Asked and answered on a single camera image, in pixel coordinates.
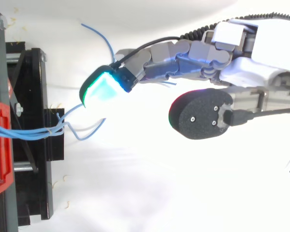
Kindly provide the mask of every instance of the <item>bolt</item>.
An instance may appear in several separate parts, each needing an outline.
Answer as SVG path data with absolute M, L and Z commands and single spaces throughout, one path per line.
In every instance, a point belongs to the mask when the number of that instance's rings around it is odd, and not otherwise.
M 4 16 L 0 15 L 0 30 L 4 30 L 7 28 L 7 20 Z
M 24 108 L 21 107 L 21 105 L 19 103 L 17 103 L 15 105 L 15 112 L 16 112 L 17 117 L 20 117 L 21 113 L 24 112 Z
M 47 62 L 47 55 L 45 53 L 41 53 L 41 61 Z

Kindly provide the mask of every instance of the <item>coiled cable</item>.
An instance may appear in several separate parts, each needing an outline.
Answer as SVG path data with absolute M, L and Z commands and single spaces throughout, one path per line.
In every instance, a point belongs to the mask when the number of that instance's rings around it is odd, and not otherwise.
M 254 19 L 270 19 L 270 18 L 290 20 L 290 15 L 272 12 L 270 14 L 250 14 L 246 16 L 236 17 L 235 19 L 254 20 Z M 191 40 L 191 41 L 201 41 L 204 33 L 208 30 L 214 30 L 218 23 L 214 23 L 209 26 L 201 27 L 194 31 L 190 31 L 184 35 L 181 35 L 180 39 Z

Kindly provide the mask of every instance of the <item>black metal bracket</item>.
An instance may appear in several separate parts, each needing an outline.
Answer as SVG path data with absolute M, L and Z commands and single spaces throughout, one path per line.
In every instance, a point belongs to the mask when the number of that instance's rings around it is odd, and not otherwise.
M 4 25 L 0 14 L 0 102 L 9 104 Z M 15 183 L 0 194 L 0 232 L 17 232 Z
M 18 53 L 18 63 L 8 63 L 8 74 L 16 100 L 11 97 L 12 128 L 37 129 L 53 127 L 56 114 L 47 108 L 44 52 L 39 48 L 24 50 L 24 43 L 6 43 L 7 53 Z M 15 112 L 15 103 L 24 109 Z M 56 109 L 60 116 L 64 109 Z M 19 226 L 29 225 L 31 215 L 50 219 L 53 215 L 51 163 L 63 160 L 64 135 L 37 141 L 13 140 L 14 161 L 29 161 L 33 172 L 15 172 Z

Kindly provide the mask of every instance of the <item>robotic hand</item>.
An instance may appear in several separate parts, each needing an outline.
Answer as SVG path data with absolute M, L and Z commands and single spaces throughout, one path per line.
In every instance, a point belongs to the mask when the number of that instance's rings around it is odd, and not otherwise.
M 162 43 L 174 39 L 178 41 Z M 137 83 L 181 77 L 226 86 L 190 91 L 174 101 L 170 124 L 190 139 L 219 136 L 229 126 L 258 116 L 290 113 L 289 15 L 249 15 L 219 22 L 180 38 L 120 50 L 116 59 L 84 82 L 80 98 L 85 106 L 89 98 L 108 100 L 118 91 L 130 92 Z

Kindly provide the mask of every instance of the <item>black foam pad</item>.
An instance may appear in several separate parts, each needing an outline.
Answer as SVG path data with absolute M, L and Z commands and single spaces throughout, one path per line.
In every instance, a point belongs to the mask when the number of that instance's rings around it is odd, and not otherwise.
M 219 89 L 208 88 L 187 92 L 178 97 L 169 111 L 171 126 L 189 139 L 207 139 L 222 135 L 227 127 L 213 126 L 218 120 L 215 106 L 232 104 L 232 97 Z

